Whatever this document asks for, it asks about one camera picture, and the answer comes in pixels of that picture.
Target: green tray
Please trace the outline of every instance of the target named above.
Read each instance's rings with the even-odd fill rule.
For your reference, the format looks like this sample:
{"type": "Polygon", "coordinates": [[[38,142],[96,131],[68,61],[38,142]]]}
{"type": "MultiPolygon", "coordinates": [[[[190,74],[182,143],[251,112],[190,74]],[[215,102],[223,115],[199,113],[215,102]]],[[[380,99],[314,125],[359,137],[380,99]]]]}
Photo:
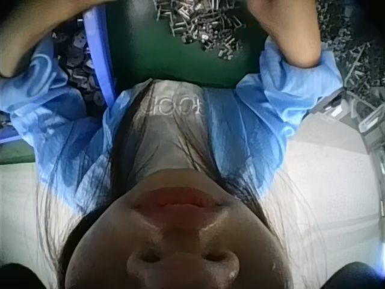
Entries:
{"type": "Polygon", "coordinates": [[[244,48],[231,61],[219,59],[217,50],[203,52],[199,43],[185,45],[173,37],[167,19],[156,21],[152,0],[121,0],[107,5],[106,14],[118,91],[149,78],[234,88],[246,74],[259,72],[267,35],[245,7],[236,12],[247,24],[237,35],[244,48]]]}

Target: blue sleeve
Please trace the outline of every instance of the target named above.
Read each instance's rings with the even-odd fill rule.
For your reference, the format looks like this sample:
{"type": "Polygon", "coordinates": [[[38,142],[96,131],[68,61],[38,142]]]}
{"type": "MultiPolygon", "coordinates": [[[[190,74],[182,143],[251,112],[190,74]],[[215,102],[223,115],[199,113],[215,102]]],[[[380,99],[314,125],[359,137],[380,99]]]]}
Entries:
{"type": "Polygon", "coordinates": [[[102,119],[87,117],[80,92],[67,85],[53,51],[51,40],[44,39],[24,73],[0,79],[0,110],[10,113],[13,126],[34,148],[41,180],[73,192],[88,159],[98,154],[97,144],[92,151],[88,145],[102,119]]]}
{"type": "Polygon", "coordinates": [[[264,189],[282,165],[287,140],[305,114],[341,88],[342,78],[330,51],[322,51],[317,67],[301,69],[288,64],[271,39],[266,41],[260,74],[245,76],[235,92],[256,174],[266,180],[264,189]]]}

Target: nostril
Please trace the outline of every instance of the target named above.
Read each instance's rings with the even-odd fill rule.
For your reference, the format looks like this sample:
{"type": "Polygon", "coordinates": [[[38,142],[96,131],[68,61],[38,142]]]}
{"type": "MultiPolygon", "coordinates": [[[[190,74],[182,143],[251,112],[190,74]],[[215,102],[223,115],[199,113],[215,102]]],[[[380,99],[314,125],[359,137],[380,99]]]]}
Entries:
{"type": "Polygon", "coordinates": [[[210,262],[222,262],[227,256],[225,253],[209,253],[204,255],[203,258],[210,262]]]}
{"type": "Polygon", "coordinates": [[[140,260],[142,260],[145,263],[156,263],[161,260],[161,257],[154,251],[149,251],[141,255],[140,260]]]}

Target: metal part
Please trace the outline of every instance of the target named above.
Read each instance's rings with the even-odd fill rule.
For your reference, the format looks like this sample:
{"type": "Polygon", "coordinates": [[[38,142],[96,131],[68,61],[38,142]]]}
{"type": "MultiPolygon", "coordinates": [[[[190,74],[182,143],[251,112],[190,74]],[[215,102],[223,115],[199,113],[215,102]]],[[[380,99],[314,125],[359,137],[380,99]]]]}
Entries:
{"type": "Polygon", "coordinates": [[[231,60],[242,49],[236,30],[246,25],[233,15],[238,0],[153,0],[156,20],[170,18],[174,37],[184,44],[199,42],[205,52],[218,49],[218,57],[231,60]]]}

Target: lips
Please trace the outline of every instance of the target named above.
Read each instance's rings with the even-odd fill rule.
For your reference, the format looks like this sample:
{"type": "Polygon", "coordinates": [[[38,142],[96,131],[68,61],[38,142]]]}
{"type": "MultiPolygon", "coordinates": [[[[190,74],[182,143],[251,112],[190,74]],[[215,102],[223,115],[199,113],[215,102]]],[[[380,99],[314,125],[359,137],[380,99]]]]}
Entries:
{"type": "Polygon", "coordinates": [[[218,220],[222,208],[200,190],[177,187],[146,193],[136,202],[134,210],[163,231],[200,231],[218,220]]]}

